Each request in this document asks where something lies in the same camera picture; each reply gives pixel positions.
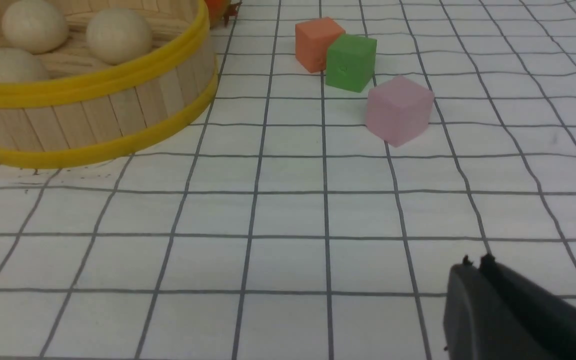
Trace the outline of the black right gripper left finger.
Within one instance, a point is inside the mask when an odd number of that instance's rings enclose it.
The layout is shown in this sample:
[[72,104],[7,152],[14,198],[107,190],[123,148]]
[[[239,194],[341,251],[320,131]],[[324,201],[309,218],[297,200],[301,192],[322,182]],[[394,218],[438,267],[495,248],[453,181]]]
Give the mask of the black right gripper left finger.
[[451,360],[550,360],[469,256],[450,267],[443,314]]

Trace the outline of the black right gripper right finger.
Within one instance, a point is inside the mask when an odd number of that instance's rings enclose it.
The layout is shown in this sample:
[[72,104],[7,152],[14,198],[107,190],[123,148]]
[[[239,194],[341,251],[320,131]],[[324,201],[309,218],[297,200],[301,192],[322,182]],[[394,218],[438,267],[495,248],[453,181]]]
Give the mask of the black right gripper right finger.
[[533,296],[503,271],[491,253],[480,258],[478,271],[539,346],[558,360],[576,360],[576,326],[562,309],[565,301],[552,306]]

